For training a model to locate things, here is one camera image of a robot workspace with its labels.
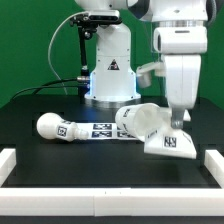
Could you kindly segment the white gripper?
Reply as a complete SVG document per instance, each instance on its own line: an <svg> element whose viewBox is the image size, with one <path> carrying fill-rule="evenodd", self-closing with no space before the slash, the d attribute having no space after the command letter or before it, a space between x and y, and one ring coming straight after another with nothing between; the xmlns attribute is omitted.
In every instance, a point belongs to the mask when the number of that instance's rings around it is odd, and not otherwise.
<svg viewBox="0 0 224 224"><path fill-rule="evenodd" d="M166 55L164 57L166 97L173 108L171 126L182 129L184 110L194 107L201 68L200 55Z"/></svg>

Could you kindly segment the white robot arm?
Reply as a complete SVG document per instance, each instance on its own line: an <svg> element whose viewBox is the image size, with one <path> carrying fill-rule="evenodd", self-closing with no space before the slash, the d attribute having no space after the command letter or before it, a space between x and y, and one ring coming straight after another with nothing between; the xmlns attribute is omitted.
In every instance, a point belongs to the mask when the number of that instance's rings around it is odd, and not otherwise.
<svg viewBox="0 0 224 224"><path fill-rule="evenodd" d="M96 67L90 75L85 98L101 103L138 99L136 84L151 84L150 72L165 77L170 125L183 127L184 112L194 107L198 91L201 55L207 51L207 27L224 7L224 0L75 0L83 9L80 35L97 35ZM128 10L138 20L154 26L156 62L130 67L131 33L121 21Z"/></svg>

